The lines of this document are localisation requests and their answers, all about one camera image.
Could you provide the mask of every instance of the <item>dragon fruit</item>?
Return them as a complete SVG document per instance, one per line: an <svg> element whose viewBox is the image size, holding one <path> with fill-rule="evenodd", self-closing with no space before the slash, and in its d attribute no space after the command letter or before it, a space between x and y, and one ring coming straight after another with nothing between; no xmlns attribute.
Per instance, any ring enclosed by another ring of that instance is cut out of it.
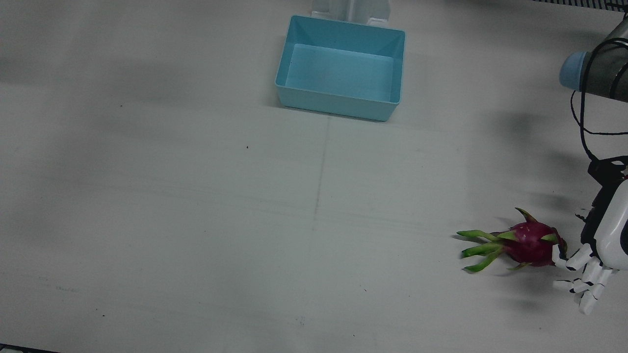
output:
<svg viewBox="0 0 628 353"><path fill-rule="evenodd" d="M516 210L523 215L526 221L511 227L508 231L492 233L478 230L458 232L463 237L483 237L488 240L488 242L482 245L462 251L463 258L473 255L485 257L479 264L465 267L467 271L482 271L503 253L506 253L519 263L519 266L509 269L520 269L528 265L535 267L554 265L554 262L551 260L552 247L555 244L559 244L561 252L564 253L566 251L567 243L558 235L556 228L540 223L525 210L517 207Z"/></svg>

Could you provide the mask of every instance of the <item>blue container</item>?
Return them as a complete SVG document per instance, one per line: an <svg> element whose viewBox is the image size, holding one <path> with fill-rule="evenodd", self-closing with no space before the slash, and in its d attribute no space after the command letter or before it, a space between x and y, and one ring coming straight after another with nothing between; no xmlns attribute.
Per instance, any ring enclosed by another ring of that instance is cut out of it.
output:
<svg viewBox="0 0 628 353"><path fill-rule="evenodd" d="M387 121L401 101L405 43L404 31L293 16L275 80L279 99Z"/></svg>

